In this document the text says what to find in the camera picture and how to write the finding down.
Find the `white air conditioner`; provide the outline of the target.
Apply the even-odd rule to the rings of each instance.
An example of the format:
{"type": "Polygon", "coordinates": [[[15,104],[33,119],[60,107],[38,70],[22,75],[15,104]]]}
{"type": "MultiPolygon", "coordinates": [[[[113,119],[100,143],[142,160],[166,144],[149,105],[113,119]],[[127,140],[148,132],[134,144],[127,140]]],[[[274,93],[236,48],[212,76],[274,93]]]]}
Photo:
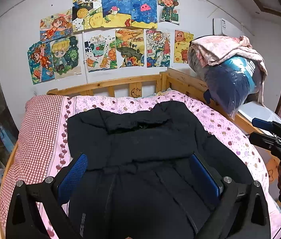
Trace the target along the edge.
{"type": "Polygon", "coordinates": [[[224,18],[213,19],[213,34],[217,36],[240,37],[244,33],[224,18]]]}

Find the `plastic bag of clothes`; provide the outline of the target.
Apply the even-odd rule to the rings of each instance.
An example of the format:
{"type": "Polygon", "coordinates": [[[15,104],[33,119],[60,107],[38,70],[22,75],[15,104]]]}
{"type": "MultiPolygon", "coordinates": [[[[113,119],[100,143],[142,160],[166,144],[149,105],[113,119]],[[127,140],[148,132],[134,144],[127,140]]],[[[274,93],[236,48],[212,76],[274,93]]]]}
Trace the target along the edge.
{"type": "Polygon", "coordinates": [[[193,48],[189,48],[187,59],[190,68],[208,86],[204,93],[206,102],[214,100],[231,118],[241,105],[261,98],[264,74],[258,62],[233,56],[218,65],[202,67],[193,48]]]}

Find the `yellow bear drawing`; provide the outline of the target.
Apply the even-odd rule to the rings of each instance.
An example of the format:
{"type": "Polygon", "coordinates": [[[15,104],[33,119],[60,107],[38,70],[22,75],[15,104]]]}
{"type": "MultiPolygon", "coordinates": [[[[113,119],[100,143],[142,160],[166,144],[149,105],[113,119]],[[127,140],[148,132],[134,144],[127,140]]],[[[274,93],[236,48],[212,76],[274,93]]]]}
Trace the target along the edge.
{"type": "Polygon", "coordinates": [[[174,63],[187,63],[187,52],[194,34],[175,30],[174,63]]]}

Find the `pink jellyfish drawing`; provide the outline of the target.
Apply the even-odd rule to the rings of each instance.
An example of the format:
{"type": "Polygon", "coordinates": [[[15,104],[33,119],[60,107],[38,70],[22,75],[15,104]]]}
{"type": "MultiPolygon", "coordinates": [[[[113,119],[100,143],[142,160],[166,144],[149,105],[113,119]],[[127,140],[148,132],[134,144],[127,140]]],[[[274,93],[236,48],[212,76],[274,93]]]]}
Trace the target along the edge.
{"type": "Polygon", "coordinates": [[[131,0],[131,26],[141,29],[156,29],[157,0],[131,0]]]}

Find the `pink patterned bed quilt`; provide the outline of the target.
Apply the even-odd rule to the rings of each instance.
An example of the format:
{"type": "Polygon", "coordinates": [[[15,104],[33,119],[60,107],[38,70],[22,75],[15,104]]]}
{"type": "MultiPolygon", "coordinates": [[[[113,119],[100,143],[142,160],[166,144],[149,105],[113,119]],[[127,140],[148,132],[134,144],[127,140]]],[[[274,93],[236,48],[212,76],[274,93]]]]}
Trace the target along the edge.
{"type": "Polygon", "coordinates": [[[106,96],[35,96],[25,106],[14,160],[0,188],[0,229],[6,228],[8,208],[16,182],[40,183],[47,176],[56,175],[71,160],[67,145],[67,118],[94,108],[118,114],[152,109],[164,101],[184,103],[199,119],[204,129],[231,149],[259,181],[266,197],[271,236],[281,237],[281,210],[269,194],[270,173],[256,148],[232,122],[199,100],[175,90],[148,98],[106,96]]]}

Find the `oranges and drink drawing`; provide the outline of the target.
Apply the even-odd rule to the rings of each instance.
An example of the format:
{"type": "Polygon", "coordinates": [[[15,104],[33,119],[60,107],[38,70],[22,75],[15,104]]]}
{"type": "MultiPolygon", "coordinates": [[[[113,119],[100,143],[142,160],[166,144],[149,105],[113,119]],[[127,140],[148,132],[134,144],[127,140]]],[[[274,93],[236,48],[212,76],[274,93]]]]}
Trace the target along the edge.
{"type": "Polygon", "coordinates": [[[84,34],[86,69],[88,72],[117,69],[115,30],[100,30],[84,34]]]}

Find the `blue sea bird drawing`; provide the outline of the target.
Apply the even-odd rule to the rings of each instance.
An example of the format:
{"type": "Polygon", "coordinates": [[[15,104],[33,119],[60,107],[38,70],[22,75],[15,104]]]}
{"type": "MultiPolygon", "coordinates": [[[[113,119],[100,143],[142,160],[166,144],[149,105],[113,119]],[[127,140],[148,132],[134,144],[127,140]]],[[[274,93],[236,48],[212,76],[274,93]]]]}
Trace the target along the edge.
{"type": "Polygon", "coordinates": [[[102,0],[103,27],[130,27],[131,10],[131,0],[102,0]]]}

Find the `wooden bed frame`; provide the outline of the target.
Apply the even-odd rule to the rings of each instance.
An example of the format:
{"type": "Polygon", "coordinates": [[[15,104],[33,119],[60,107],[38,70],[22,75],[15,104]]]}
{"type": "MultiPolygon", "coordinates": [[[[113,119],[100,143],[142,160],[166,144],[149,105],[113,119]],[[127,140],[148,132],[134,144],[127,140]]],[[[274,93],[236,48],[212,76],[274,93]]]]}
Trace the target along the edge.
{"type": "MultiPolygon", "coordinates": [[[[178,70],[168,69],[165,72],[161,72],[153,75],[140,75],[137,77],[126,77],[121,79],[105,80],[96,83],[89,83],[85,85],[66,88],[63,90],[59,90],[55,88],[53,90],[49,90],[45,95],[67,96],[67,97],[106,96],[106,97],[114,97],[114,98],[121,98],[121,97],[148,98],[151,96],[162,94],[170,90],[175,90],[193,99],[201,101],[211,109],[220,113],[230,122],[235,124],[235,117],[230,118],[217,102],[214,101],[210,101],[209,103],[206,102],[203,96],[206,89],[207,89],[207,85],[203,81],[195,77],[192,77],[188,74],[185,74],[183,72],[180,72],[178,70]]],[[[8,159],[4,171],[4,176],[2,178],[2,183],[4,181],[4,178],[7,174],[9,167],[11,166],[14,160],[15,151],[17,149],[17,143],[11,153],[10,158],[8,159]]],[[[270,188],[278,178],[278,159],[272,156],[269,151],[258,151],[258,153],[263,159],[267,171],[270,173],[270,177],[269,177],[269,188],[270,188]]],[[[0,229],[0,238],[4,238],[4,237],[5,237],[5,230],[1,231],[0,229]]]]}

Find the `orange landscape drawing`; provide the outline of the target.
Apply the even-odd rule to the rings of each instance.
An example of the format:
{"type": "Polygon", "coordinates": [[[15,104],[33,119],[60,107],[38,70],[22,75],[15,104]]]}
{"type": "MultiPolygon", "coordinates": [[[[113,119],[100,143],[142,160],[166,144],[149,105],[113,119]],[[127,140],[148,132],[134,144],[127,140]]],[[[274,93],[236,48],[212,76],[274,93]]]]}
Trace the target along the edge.
{"type": "Polygon", "coordinates": [[[116,29],[116,49],[123,62],[121,67],[144,65],[144,31],[143,29],[116,29]]]}

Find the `colourful doodle drawing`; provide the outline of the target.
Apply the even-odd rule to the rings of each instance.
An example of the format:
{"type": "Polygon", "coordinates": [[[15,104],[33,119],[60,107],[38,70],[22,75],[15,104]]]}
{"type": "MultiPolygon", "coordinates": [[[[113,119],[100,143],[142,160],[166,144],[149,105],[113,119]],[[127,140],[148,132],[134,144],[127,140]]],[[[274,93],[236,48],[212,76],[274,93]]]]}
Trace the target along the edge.
{"type": "Polygon", "coordinates": [[[146,62],[148,68],[170,66],[170,33],[146,30],[146,62]]]}

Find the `red-haired boy drawing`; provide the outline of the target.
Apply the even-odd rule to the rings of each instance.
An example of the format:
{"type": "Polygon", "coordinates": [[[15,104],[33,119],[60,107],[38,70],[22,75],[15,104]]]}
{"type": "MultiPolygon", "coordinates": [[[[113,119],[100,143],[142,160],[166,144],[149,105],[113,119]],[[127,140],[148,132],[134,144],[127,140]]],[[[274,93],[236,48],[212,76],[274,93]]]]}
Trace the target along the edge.
{"type": "Polygon", "coordinates": [[[178,0],[158,0],[158,5],[163,7],[160,15],[160,20],[162,22],[170,22],[179,25],[178,0]]]}

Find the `swimming girl drawing lower left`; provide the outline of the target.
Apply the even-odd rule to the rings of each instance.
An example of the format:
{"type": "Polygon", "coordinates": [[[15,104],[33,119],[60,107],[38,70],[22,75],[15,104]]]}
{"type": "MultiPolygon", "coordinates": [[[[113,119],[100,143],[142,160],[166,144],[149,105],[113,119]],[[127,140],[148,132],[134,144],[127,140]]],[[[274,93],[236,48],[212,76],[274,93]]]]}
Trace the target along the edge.
{"type": "Polygon", "coordinates": [[[49,43],[34,43],[27,51],[32,83],[38,84],[55,79],[51,46],[49,43]]]}

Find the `anime girl drawing upper left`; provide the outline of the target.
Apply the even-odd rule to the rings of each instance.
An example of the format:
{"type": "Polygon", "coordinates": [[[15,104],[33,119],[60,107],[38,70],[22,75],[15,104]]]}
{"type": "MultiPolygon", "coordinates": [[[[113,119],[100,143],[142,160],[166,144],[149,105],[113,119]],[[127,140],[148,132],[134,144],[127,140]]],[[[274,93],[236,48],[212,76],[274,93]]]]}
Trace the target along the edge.
{"type": "Polygon", "coordinates": [[[43,43],[66,37],[72,33],[71,9],[40,20],[40,41],[43,43]]]}

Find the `pink floral cloth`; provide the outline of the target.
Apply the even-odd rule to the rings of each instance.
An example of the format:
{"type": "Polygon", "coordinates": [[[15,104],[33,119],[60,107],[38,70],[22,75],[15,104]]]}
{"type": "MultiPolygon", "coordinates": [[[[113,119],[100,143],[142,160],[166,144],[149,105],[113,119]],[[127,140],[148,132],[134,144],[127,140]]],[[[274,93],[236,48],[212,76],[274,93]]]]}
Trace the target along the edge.
{"type": "Polygon", "coordinates": [[[253,49],[249,38],[229,36],[203,36],[191,41],[187,51],[187,62],[190,68],[199,64],[205,66],[216,66],[233,56],[242,56],[257,62],[261,72],[261,86],[258,92],[257,102],[264,105],[264,82],[267,77],[264,58],[253,49]]]}

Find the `black padded jacket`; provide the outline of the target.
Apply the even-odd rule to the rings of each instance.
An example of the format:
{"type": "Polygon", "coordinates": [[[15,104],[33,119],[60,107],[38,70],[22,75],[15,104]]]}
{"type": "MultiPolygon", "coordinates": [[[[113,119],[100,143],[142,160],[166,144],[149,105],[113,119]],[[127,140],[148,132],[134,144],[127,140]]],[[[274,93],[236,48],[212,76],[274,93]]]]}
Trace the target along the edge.
{"type": "Polygon", "coordinates": [[[67,131],[72,157],[89,161],[68,210],[83,238],[194,238],[212,207],[198,194],[193,153],[220,176],[253,180],[179,101],[136,113],[92,109],[70,117],[67,131]]]}

